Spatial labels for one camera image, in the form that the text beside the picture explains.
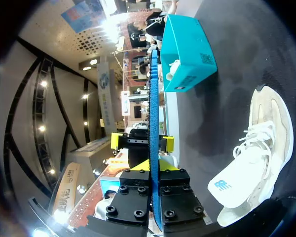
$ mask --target ceiling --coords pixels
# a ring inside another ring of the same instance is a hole
[[[96,83],[97,70],[80,71],[78,64],[94,57],[109,56],[116,50],[115,43],[105,36],[101,27],[75,33],[61,16],[72,6],[72,0],[44,1],[28,19],[19,36]],[[121,75],[116,60],[108,58],[108,61],[115,75]]]

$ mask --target banner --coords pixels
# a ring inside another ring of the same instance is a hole
[[[53,213],[58,209],[69,214],[73,210],[79,169],[80,164],[77,163],[72,162],[67,166],[58,188]]]
[[[101,106],[102,118],[104,120],[104,129],[107,136],[116,132],[113,106],[111,101],[109,63],[98,64],[98,93]]]
[[[61,15],[76,33],[102,25],[106,20],[100,0],[82,1]]]

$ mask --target screw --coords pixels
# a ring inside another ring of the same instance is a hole
[[[183,186],[183,190],[184,190],[184,191],[190,191],[190,190],[191,190],[191,186],[188,185],[188,184],[185,184],[185,185]]]
[[[173,210],[167,210],[167,211],[164,212],[164,216],[168,220],[171,220],[171,219],[173,219],[176,216],[176,213]]]
[[[142,219],[146,216],[146,212],[141,211],[141,210],[136,210],[136,211],[134,211],[134,216],[138,219]]]
[[[107,206],[106,207],[107,213],[110,215],[117,215],[117,209],[115,206]]]
[[[166,194],[169,194],[171,192],[171,189],[169,187],[165,187],[163,188],[163,191],[166,193]]]
[[[139,194],[145,195],[147,192],[147,189],[145,187],[139,187],[139,188],[137,188],[137,191]]]
[[[194,213],[195,214],[203,214],[204,213],[204,208],[202,205],[199,205],[199,206],[196,206],[194,209],[193,209]]]
[[[119,192],[122,194],[128,194],[128,187],[126,185],[119,186]]]

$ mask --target yellow bracket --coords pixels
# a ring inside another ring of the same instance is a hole
[[[168,162],[166,162],[165,160],[162,160],[162,159],[159,160],[159,168],[160,168],[160,171],[165,171],[166,169],[179,170],[179,169],[175,168],[174,166],[170,165]],[[150,171],[149,159],[147,159],[143,163],[140,163],[139,165],[135,166],[131,170],[141,170],[141,169],[143,169],[145,171]]]
[[[166,152],[171,153],[174,151],[174,137],[163,137],[164,139],[167,139],[166,143]]]
[[[112,134],[111,134],[111,149],[117,150],[119,136],[123,136],[123,133],[112,132]]]

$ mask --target teal box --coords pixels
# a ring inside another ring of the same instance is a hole
[[[217,72],[211,46],[196,18],[168,15],[160,55],[165,92],[188,91]],[[168,81],[169,64],[177,59],[181,64]]]

